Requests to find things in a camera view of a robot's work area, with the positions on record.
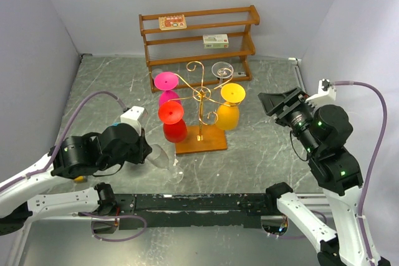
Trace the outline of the yellow wine glass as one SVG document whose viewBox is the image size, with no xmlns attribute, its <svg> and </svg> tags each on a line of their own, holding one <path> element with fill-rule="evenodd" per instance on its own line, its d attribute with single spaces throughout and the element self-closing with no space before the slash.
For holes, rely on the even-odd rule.
<svg viewBox="0 0 399 266">
<path fill-rule="evenodd" d="M 216 111 L 218 119 L 215 125 L 224 131 L 235 129 L 239 123 L 238 105 L 245 99 L 245 89 L 237 83 L 228 83 L 221 89 L 221 97 L 224 103 Z"/>
</svg>

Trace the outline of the red wine glass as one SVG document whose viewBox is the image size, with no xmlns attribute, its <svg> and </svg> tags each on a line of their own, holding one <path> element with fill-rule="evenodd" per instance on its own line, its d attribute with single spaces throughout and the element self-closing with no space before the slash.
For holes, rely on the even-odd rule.
<svg viewBox="0 0 399 266">
<path fill-rule="evenodd" d="M 176 101 L 169 101 L 162 104 L 158 110 L 158 117 L 163 123 L 165 138 L 172 143 L 182 142 L 188 130 L 183 119 L 183 106 Z"/>
</svg>

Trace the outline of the yellow grey sponge block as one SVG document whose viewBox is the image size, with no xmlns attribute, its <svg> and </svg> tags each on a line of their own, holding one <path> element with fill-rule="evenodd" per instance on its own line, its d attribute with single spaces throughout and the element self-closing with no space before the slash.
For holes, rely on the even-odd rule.
<svg viewBox="0 0 399 266">
<path fill-rule="evenodd" d="M 79 176 L 74 179 L 75 183 L 85 183 L 87 182 L 87 177 L 86 176 Z"/>
</svg>

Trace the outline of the frosted clear tall glass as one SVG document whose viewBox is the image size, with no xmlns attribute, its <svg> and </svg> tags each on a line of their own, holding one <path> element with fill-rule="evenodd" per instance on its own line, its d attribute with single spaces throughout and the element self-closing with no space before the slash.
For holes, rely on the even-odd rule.
<svg viewBox="0 0 399 266">
<path fill-rule="evenodd" d="M 227 62 L 217 62 L 211 68 L 212 74 L 219 79 L 219 83 L 224 83 L 224 80 L 229 80 L 234 73 L 234 68 Z"/>
</svg>

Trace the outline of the pink wine glass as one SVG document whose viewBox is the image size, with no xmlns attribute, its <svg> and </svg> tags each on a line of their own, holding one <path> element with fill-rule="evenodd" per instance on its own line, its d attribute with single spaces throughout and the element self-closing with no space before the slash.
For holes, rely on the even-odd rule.
<svg viewBox="0 0 399 266">
<path fill-rule="evenodd" d="M 158 101 L 159 107 L 169 101 L 181 104 L 180 96 L 174 91 L 178 83 L 179 78 L 173 72 L 162 72 L 155 77 L 155 87 L 162 91 Z"/>
</svg>

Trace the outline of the wooden shelf rack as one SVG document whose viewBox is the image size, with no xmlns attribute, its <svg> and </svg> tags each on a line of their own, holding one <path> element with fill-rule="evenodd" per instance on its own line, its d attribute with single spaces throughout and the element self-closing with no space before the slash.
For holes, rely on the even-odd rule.
<svg viewBox="0 0 399 266">
<path fill-rule="evenodd" d="M 183 15 L 186 27 L 162 30 L 161 17 Z M 237 58 L 243 65 L 245 76 L 235 78 L 235 82 L 252 80 L 248 57 L 256 53 L 251 36 L 251 27 L 258 26 L 261 18 L 255 5 L 224 9 L 172 12 L 138 16 L 140 35 L 143 39 L 145 62 L 153 93 L 159 91 L 154 84 L 154 70 L 166 65 L 188 63 L 194 60 L 225 60 Z M 222 48 L 205 47 L 203 36 L 226 34 L 229 45 Z"/>
</svg>

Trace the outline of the clear wine glass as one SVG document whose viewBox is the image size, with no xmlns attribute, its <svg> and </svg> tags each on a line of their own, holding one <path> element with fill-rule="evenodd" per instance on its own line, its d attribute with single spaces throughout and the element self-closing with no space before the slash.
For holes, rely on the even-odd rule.
<svg viewBox="0 0 399 266">
<path fill-rule="evenodd" d="M 145 161 L 162 170 L 170 183 L 180 183 L 184 175 L 181 168 L 177 165 L 176 159 L 173 158 L 170 160 L 166 151 L 158 144 L 152 144 L 150 148 L 151 153 L 146 157 Z"/>
</svg>

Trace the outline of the green white small box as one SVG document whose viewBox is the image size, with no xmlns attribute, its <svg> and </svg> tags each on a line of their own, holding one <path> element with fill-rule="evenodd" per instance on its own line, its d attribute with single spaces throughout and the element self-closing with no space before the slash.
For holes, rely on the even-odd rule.
<svg viewBox="0 0 399 266">
<path fill-rule="evenodd" d="M 227 49 L 229 39 L 227 34 L 207 34 L 203 35 L 203 47 L 205 49 Z"/>
</svg>

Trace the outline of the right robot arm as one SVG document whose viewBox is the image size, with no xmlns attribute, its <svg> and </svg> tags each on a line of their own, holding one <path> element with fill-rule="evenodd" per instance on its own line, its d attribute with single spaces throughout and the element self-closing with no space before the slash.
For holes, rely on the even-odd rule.
<svg viewBox="0 0 399 266">
<path fill-rule="evenodd" d="M 306 162 L 322 188 L 335 228 L 325 225 L 299 200 L 287 183 L 266 189 L 268 213 L 287 216 L 312 244 L 320 265 L 389 265 L 372 245 L 360 199 L 365 190 L 360 165 L 345 148 L 353 127 L 342 107 L 313 108 L 309 96 L 295 88 L 284 93 L 259 93 L 267 116 L 288 126 L 304 147 Z"/>
</svg>

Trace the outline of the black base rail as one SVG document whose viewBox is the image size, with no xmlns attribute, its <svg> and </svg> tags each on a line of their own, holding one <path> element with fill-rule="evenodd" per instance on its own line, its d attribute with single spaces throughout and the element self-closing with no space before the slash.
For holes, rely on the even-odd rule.
<svg viewBox="0 0 399 266">
<path fill-rule="evenodd" d="M 96 216 L 119 220 L 119 229 L 143 227 L 239 226 L 246 229 L 279 230 L 286 217 L 266 193 L 236 194 L 116 194 L 101 203 Z"/>
</svg>

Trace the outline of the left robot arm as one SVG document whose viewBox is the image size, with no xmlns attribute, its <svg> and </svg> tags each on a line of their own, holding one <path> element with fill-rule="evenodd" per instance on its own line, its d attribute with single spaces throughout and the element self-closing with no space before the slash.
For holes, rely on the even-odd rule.
<svg viewBox="0 0 399 266">
<path fill-rule="evenodd" d="M 126 123 L 110 126 L 103 133 L 66 138 L 36 163 L 1 183 L 1 235 L 56 215 L 111 215 L 117 201 L 107 183 L 79 192 L 47 196 L 44 192 L 125 162 L 142 164 L 152 151 L 145 132 L 137 132 Z"/>
</svg>

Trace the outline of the gold wine glass rack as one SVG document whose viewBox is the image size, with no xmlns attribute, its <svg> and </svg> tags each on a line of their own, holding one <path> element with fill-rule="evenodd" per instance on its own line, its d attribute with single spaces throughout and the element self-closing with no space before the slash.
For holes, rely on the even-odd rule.
<svg viewBox="0 0 399 266">
<path fill-rule="evenodd" d="M 203 80 L 197 87 L 194 87 L 179 74 L 174 74 L 187 87 L 192 89 L 192 95 L 185 98 L 180 97 L 180 100 L 182 102 L 185 99 L 193 99 L 198 102 L 199 121 L 199 124 L 196 126 L 186 125 L 188 130 L 186 138 L 182 142 L 174 143 L 176 154 L 182 155 L 226 150 L 228 144 L 225 131 L 215 125 L 218 119 L 216 111 L 224 103 L 221 97 L 221 89 L 224 85 L 232 83 L 233 76 L 229 80 L 224 80 L 222 84 L 218 82 L 214 88 L 208 88 Z"/>
</svg>

